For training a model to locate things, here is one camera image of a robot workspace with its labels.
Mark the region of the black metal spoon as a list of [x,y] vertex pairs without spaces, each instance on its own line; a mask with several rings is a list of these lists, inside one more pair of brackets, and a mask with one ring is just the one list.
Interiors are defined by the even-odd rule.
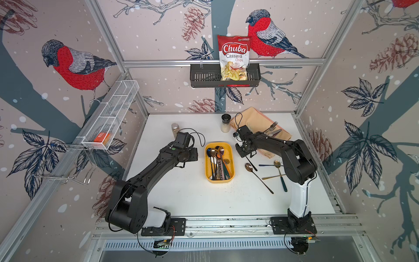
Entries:
[[251,160],[249,159],[249,157],[248,156],[246,156],[246,159],[247,159],[247,161],[249,162],[249,164],[252,166],[252,168],[253,168],[253,170],[254,171],[258,171],[258,169],[256,168],[256,166],[251,162]]

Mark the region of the yellow plastic storage box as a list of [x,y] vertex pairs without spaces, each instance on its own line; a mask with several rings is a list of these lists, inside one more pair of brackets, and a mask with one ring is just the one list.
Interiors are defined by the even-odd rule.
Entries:
[[[215,148],[216,150],[218,150],[218,147],[219,146],[222,146],[224,148],[224,150],[225,150],[224,151],[223,158],[230,160],[230,163],[227,164],[227,167],[228,167],[228,169],[230,171],[230,175],[231,175],[231,179],[230,180],[214,180],[214,179],[211,180],[211,175],[212,174],[211,174],[211,167],[210,167],[210,161],[209,161],[210,159],[207,156],[206,150],[208,148]],[[205,177],[206,177],[206,179],[209,182],[211,182],[211,183],[228,183],[228,182],[230,182],[230,181],[233,180],[233,178],[235,177],[234,156],[233,156],[233,150],[232,150],[231,146],[228,143],[225,143],[225,142],[213,142],[213,143],[207,144],[206,147],[205,147],[205,155],[204,155],[204,157],[205,157],[205,164],[204,164],[204,166],[205,166]],[[218,158],[218,152],[217,152],[217,163],[219,161],[221,161],[221,160]]]

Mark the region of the blue metal spoon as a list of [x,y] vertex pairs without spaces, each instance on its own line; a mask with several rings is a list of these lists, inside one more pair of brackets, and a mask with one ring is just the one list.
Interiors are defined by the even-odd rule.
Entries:
[[212,164],[212,155],[211,155],[211,148],[208,148],[207,150],[206,150],[206,153],[207,153],[207,156],[208,156],[208,158],[209,158],[209,163],[210,163],[210,167],[211,167],[211,180],[213,180],[214,179],[214,177],[215,177],[215,173],[214,173],[214,170],[213,170],[213,164]]

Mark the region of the copper spoon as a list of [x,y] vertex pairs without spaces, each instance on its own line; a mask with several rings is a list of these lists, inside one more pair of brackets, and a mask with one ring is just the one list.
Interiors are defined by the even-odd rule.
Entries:
[[219,179],[218,173],[218,163],[217,163],[217,150],[215,148],[210,148],[210,155],[214,165],[214,180]]

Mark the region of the gold spoon long handle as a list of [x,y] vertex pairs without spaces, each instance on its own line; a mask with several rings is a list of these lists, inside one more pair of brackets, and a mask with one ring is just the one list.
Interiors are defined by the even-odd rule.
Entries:
[[275,176],[269,176],[269,177],[264,177],[262,178],[262,180],[268,180],[268,179],[272,179],[272,178],[281,178],[283,175],[275,175]]

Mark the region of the iridescent rainbow spoon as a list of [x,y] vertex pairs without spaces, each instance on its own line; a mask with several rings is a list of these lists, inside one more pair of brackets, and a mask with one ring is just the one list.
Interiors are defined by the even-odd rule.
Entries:
[[225,150],[224,150],[224,148],[222,146],[219,146],[218,147],[218,152],[219,152],[219,155],[220,155],[220,159],[222,161],[222,166],[223,166],[223,171],[224,171],[224,177],[225,177],[226,180],[228,180],[228,179],[230,179],[230,174],[229,174],[229,172],[227,170],[227,166],[225,165],[225,162],[224,162],[224,159],[223,159],[224,151]]

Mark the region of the steel spoon patterned handle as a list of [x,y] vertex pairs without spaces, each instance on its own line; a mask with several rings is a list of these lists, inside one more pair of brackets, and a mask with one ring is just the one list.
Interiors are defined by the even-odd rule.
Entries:
[[225,180],[224,163],[222,161],[219,161],[217,164],[217,174],[218,180]]

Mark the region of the orange plastic spoon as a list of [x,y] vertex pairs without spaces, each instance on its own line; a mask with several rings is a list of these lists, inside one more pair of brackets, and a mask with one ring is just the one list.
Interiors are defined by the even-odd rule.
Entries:
[[224,180],[230,180],[231,179],[230,171],[229,171],[229,169],[227,167],[227,164],[225,162],[225,159],[223,158],[223,156],[222,156],[222,154],[220,152],[218,153],[218,158],[222,162],[223,171],[224,171]]

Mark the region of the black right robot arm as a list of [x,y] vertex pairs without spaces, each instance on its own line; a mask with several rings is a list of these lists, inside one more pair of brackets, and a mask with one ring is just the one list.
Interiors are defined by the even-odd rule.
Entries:
[[281,140],[264,132],[253,133],[247,126],[238,128],[233,137],[240,142],[235,147],[242,158],[257,150],[265,150],[281,157],[285,175],[292,182],[288,223],[296,228],[309,222],[311,211],[308,197],[318,166],[305,142],[300,139]]

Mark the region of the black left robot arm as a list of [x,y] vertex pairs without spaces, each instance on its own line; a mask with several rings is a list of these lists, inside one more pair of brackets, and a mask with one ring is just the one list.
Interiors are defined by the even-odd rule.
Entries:
[[156,159],[133,178],[118,180],[111,192],[105,221],[130,233],[138,233],[148,217],[148,194],[159,180],[175,167],[198,160],[197,148],[189,133],[178,132],[175,140],[159,150]]

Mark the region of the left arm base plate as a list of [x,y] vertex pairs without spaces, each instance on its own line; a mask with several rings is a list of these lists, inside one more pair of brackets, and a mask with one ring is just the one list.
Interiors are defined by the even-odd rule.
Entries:
[[184,236],[186,221],[185,218],[171,218],[161,227],[142,228],[141,236]]

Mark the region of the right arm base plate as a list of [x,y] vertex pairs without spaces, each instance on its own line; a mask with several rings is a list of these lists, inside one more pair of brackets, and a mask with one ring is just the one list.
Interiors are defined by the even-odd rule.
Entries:
[[303,218],[271,217],[268,223],[274,235],[285,234],[312,234],[318,233],[313,218],[309,215]]

